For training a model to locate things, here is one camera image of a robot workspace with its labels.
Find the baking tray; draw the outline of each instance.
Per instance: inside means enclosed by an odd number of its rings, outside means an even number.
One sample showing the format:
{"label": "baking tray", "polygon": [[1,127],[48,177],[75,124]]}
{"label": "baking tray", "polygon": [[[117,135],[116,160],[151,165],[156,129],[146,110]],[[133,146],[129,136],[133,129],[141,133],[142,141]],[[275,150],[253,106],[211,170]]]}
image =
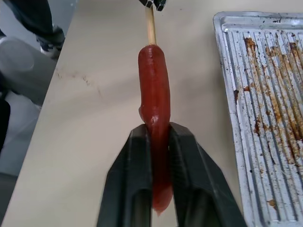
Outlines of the baking tray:
{"label": "baking tray", "polygon": [[221,12],[214,27],[248,226],[303,226],[303,14]]}

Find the ridged metal tray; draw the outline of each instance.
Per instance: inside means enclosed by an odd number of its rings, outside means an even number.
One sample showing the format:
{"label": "ridged metal tray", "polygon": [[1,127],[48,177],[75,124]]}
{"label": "ridged metal tray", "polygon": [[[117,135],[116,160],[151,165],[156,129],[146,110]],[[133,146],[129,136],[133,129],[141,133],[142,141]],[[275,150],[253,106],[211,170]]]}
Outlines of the ridged metal tray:
{"label": "ridged metal tray", "polygon": [[214,17],[244,218],[303,227],[303,14]]}

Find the sausage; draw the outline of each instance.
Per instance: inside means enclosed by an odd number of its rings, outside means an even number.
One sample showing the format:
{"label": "sausage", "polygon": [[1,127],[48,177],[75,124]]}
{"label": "sausage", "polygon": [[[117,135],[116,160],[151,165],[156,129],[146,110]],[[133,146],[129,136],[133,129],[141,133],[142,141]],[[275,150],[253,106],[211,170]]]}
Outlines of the sausage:
{"label": "sausage", "polygon": [[141,89],[139,114],[151,140],[153,208],[158,215],[169,205],[173,192],[169,173],[169,78],[164,53],[157,45],[141,49],[138,57]]}

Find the burnt residue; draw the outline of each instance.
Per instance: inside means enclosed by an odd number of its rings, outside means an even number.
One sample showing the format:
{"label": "burnt residue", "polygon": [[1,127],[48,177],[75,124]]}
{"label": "burnt residue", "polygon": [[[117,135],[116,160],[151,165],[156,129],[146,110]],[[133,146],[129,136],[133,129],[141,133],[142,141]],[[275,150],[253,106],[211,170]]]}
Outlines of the burnt residue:
{"label": "burnt residue", "polygon": [[281,18],[279,20],[274,20],[273,23],[281,23]]}
{"label": "burnt residue", "polygon": [[256,44],[255,42],[252,40],[252,38],[245,38],[244,39],[244,42],[245,42],[245,46],[246,46],[246,50],[247,50],[247,53],[249,52],[248,49],[250,48],[252,51],[255,51],[256,49]]}
{"label": "burnt residue", "polygon": [[275,200],[270,200],[267,202],[269,203],[270,206],[272,206],[276,210],[276,201]]}
{"label": "burnt residue", "polygon": [[246,86],[245,88],[243,88],[243,91],[250,91],[250,88]]}
{"label": "burnt residue", "polygon": [[238,90],[234,90],[233,91],[233,95],[235,96],[235,102],[237,103],[237,100],[238,100],[238,94],[239,94],[239,91]]}
{"label": "burnt residue", "polygon": [[262,69],[263,69],[264,73],[265,73],[266,68],[267,68],[267,65],[262,65]]}
{"label": "burnt residue", "polygon": [[[297,58],[299,58],[299,48],[297,43],[289,43],[289,49],[295,57],[297,56]],[[297,104],[297,100],[293,94],[293,85],[288,73],[289,71],[294,73],[291,67],[292,56],[290,55],[290,57],[288,57],[287,55],[283,55],[278,44],[276,44],[276,46],[272,46],[270,50],[266,48],[266,53],[269,59],[272,60],[273,67],[275,69],[274,73],[278,80],[283,99],[289,99],[293,104],[288,105],[283,101],[281,102],[280,100],[276,99],[275,95],[270,94],[273,106],[273,114],[277,122],[277,125],[274,126],[274,132],[275,135],[278,136],[286,129],[287,140],[281,141],[280,146],[286,149],[285,152],[287,162],[289,164],[298,166],[298,159],[300,158],[298,141],[303,141],[303,119]],[[278,59],[278,64],[273,61],[274,58]]]}
{"label": "burnt residue", "polygon": [[258,136],[260,136],[260,120],[259,118],[256,119],[256,123],[255,123],[255,129],[254,129],[254,133],[256,133]]}
{"label": "burnt residue", "polygon": [[292,49],[293,51],[297,51],[297,44],[296,43],[289,43],[290,49]]}

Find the wooden stick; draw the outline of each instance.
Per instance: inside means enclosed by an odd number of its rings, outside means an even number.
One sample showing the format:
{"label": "wooden stick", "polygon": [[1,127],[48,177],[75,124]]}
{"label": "wooden stick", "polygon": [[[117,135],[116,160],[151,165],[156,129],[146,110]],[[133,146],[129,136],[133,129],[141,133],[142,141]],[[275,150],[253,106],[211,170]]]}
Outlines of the wooden stick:
{"label": "wooden stick", "polygon": [[145,7],[146,21],[147,21],[147,37],[148,45],[157,44],[156,42],[156,29],[155,29],[155,20],[153,17],[152,7]]}

